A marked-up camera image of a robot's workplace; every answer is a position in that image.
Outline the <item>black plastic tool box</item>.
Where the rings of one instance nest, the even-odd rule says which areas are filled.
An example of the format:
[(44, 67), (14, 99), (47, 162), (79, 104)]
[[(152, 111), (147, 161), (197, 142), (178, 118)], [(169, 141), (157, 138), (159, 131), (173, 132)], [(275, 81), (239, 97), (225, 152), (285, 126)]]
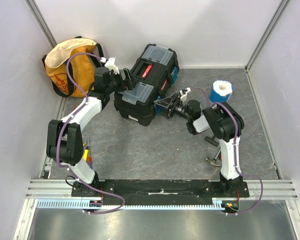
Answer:
[(114, 93), (114, 107), (124, 119), (131, 119), (142, 126), (150, 125), (161, 111), (154, 103), (166, 97), (175, 84), (180, 67), (177, 53), (171, 48), (148, 44), (130, 70), (137, 80), (132, 90)]

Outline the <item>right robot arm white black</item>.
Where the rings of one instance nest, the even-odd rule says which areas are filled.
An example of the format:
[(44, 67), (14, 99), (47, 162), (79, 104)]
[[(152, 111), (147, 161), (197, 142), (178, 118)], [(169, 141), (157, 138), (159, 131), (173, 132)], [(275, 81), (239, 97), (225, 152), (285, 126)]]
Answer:
[(155, 100), (154, 104), (161, 107), (161, 114), (167, 119), (174, 115), (186, 119), (187, 129), (192, 135), (212, 131), (218, 139), (222, 161), (219, 191), (223, 196), (230, 197), (243, 186), (239, 143), (245, 127), (244, 121), (225, 101), (201, 109), (201, 103), (194, 99), (183, 104), (186, 96), (185, 93), (176, 92), (170, 97)]

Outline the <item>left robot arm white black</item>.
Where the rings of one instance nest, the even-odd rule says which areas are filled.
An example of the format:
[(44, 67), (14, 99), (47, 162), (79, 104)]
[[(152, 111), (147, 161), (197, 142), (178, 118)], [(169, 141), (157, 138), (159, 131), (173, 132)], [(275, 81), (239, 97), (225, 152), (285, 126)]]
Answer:
[(137, 85), (138, 80), (127, 68), (123, 72), (125, 77), (106, 67), (97, 68), (94, 82), (81, 104), (66, 117), (48, 124), (47, 156), (83, 182), (82, 190), (91, 197), (100, 192), (100, 184), (98, 174), (84, 159), (82, 130), (106, 107), (111, 93), (133, 90)]

